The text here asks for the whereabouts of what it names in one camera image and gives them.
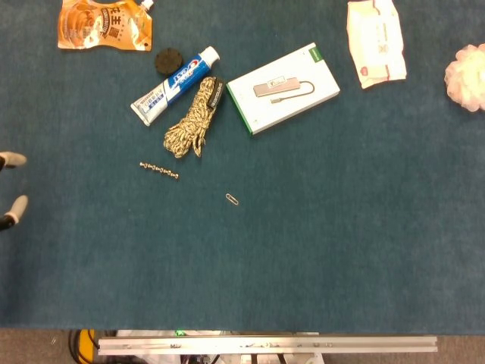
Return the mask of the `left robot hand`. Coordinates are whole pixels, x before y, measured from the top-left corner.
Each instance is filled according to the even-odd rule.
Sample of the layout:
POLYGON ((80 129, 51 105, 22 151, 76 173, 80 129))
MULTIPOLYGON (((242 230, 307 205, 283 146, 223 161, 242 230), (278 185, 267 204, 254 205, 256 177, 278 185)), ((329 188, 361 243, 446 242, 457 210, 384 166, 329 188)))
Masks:
MULTIPOLYGON (((5 168, 13 169, 25 165, 27 157, 16 152, 1 152, 1 170, 5 168)), ((1 231, 15 226, 22 219, 28 206, 28 196, 17 197, 9 211, 1 215, 1 231)))

